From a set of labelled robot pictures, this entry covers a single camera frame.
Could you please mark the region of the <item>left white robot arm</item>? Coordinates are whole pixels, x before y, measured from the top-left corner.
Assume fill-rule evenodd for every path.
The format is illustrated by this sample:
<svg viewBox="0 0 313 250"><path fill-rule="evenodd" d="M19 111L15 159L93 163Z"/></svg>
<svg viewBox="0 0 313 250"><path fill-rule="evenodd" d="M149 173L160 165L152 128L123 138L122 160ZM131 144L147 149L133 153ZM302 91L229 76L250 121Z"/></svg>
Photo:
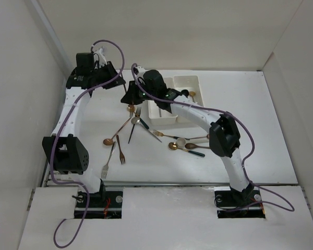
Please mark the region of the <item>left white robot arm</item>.
<svg viewBox="0 0 313 250"><path fill-rule="evenodd" d="M54 175L58 172L68 184L85 187L89 202L99 207L106 202L106 193L102 191L101 179L88 167L89 153L79 139L81 122L97 86L105 83L105 88L110 89L125 81L101 50L78 53L76 63L67 79L64 106L57 125L50 136L43 138L42 147L53 182L63 184Z"/></svg>

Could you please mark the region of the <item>copper round spoon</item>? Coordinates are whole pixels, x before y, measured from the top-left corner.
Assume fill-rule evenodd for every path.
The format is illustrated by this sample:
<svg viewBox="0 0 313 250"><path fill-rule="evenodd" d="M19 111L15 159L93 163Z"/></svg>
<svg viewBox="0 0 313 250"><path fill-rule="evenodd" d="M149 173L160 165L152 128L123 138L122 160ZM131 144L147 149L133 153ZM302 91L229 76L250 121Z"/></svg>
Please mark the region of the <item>copper round spoon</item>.
<svg viewBox="0 0 313 250"><path fill-rule="evenodd" d="M119 134L119 132L125 127L126 124L131 120L131 118L127 119L123 125L115 132L115 134L111 138L107 138L103 140L103 144L106 146L110 146L114 144L114 138Z"/></svg>

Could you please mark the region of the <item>black spoon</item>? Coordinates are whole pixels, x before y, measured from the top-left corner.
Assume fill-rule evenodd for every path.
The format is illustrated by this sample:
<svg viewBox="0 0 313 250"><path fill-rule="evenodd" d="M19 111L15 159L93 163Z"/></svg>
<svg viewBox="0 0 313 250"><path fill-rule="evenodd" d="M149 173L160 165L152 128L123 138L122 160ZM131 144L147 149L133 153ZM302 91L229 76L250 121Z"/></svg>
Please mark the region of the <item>black spoon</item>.
<svg viewBox="0 0 313 250"><path fill-rule="evenodd" d="M181 90L181 93L186 96L186 98L189 96L189 91L187 89Z"/></svg>

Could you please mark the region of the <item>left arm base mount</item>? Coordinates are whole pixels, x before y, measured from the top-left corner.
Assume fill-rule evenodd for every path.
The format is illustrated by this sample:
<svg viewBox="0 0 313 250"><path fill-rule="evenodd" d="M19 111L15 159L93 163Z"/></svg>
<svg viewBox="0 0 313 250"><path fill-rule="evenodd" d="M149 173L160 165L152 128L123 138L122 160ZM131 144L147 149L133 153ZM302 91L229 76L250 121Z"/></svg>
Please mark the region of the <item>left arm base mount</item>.
<svg viewBox="0 0 313 250"><path fill-rule="evenodd" d="M101 185L100 190L90 194L86 219L121 219L124 199L123 187ZM86 192L72 196L76 200L74 218L81 219L87 204Z"/></svg>

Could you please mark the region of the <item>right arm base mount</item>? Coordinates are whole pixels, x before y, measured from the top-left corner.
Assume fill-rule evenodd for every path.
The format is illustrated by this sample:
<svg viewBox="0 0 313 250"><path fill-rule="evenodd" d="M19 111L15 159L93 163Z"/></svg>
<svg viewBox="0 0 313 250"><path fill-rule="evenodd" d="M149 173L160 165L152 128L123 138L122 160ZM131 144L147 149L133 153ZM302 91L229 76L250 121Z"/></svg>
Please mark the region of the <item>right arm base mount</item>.
<svg viewBox="0 0 313 250"><path fill-rule="evenodd" d="M262 204L250 204L261 201L260 191L257 187L249 190L244 197L228 186L214 188L214 204L217 207L219 219L260 218L265 219L265 211Z"/></svg>

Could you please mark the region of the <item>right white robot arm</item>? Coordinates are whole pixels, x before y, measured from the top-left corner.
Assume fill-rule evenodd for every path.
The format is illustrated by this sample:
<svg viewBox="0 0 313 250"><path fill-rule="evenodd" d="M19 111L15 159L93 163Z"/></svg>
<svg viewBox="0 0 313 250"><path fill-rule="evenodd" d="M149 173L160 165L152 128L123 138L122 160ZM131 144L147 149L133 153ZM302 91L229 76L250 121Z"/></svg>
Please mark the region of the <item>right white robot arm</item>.
<svg viewBox="0 0 313 250"><path fill-rule="evenodd" d="M198 125L209 135L209 146L219 156L225 166L230 181L231 199L237 205L243 205L250 199L254 186L244 173L240 156L240 132L238 122L229 113L200 106L191 101L184 93L166 86L157 70L145 70L133 64L133 80L121 103L139 105L145 100L154 101L156 105L171 114L184 117Z"/></svg>

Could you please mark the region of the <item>copper long fork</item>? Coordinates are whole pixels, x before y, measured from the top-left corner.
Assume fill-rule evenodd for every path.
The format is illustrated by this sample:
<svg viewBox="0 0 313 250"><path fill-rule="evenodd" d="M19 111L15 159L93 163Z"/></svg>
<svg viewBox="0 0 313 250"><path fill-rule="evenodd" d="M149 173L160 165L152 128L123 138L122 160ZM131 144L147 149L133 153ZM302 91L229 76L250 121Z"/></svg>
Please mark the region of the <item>copper long fork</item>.
<svg viewBox="0 0 313 250"><path fill-rule="evenodd" d="M135 106L134 105L128 105L128 111L129 111L129 116L133 117L135 114Z"/></svg>

